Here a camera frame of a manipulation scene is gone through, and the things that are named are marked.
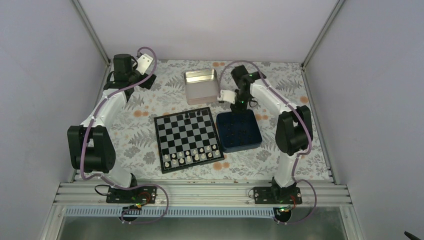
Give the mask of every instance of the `white wall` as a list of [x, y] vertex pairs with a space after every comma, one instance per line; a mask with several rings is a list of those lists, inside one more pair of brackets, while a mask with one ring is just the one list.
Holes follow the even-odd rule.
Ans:
[[366, 239], [424, 239], [424, 1], [346, 1], [307, 68]]
[[304, 61], [337, 0], [80, 0], [109, 58]]
[[37, 239], [105, 63], [69, 0], [0, 1], [0, 29], [0, 239]]

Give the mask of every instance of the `black mounting bracket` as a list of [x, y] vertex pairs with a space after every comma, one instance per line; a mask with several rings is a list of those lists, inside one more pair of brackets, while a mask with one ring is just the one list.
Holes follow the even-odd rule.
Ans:
[[108, 204], [154, 204], [156, 200], [157, 188], [155, 186], [143, 186], [128, 191], [109, 187], [107, 191], [106, 203]]
[[302, 194], [301, 190], [298, 187], [294, 187], [292, 191], [286, 193], [286, 197], [276, 197], [273, 193], [272, 187], [270, 186], [255, 186], [253, 188], [253, 197], [254, 204], [264, 205], [264, 204], [294, 204], [293, 200], [290, 196], [293, 196], [296, 204], [302, 204]]

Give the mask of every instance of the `glass panel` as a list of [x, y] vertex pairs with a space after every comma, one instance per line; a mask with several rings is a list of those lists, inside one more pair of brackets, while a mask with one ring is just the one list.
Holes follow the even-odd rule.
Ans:
[[[293, 211], [292, 221], [309, 209]], [[176, 218], [165, 217], [153, 224], [122, 224], [117, 217], [66, 217], [61, 240], [345, 240], [338, 207], [319, 207], [314, 215], [296, 225], [277, 225], [265, 218]]]

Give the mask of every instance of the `open tin box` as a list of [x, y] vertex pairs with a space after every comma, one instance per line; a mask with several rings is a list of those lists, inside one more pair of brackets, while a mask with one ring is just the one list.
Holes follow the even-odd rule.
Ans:
[[186, 71], [183, 74], [185, 97], [189, 105], [217, 102], [219, 93], [217, 71], [204, 69]]

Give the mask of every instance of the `floral tablecloth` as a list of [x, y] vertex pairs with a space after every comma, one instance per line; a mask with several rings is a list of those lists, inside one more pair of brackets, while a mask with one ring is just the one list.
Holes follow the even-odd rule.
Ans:
[[[256, 149], [226, 153], [225, 160], [194, 166], [181, 171], [162, 174], [154, 117], [190, 109], [210, 107], [212, 115], [229, 112], [229, 103], [188, 105], [183, 72], [215, 68], [219, 73], [230, 62], [198, 60], [159, 60], [156, 81], [150, 90], [136, 87], [125, 108], [111, 127], [111, 139], [116, 150], [116, 160], [125, 169], [142, 179], [182, 180], [270, 180], [279, 162], [280, 151], [275, 143], [277, 118], [259, 102], [254, 108], [262, 134], [262, 144]], [[291, 102], [309, 105], [301, 67], [298, 63], [256, 62], [270, 83]], [[246, 64], [249, 72], [256, 70]], [[234, 90], [236, 85], [224, 73], [222, 89]], [[313, 124], [313, 149], [297, 166], [296, 176], [308, 180], [328, 180], [329, 175]]]

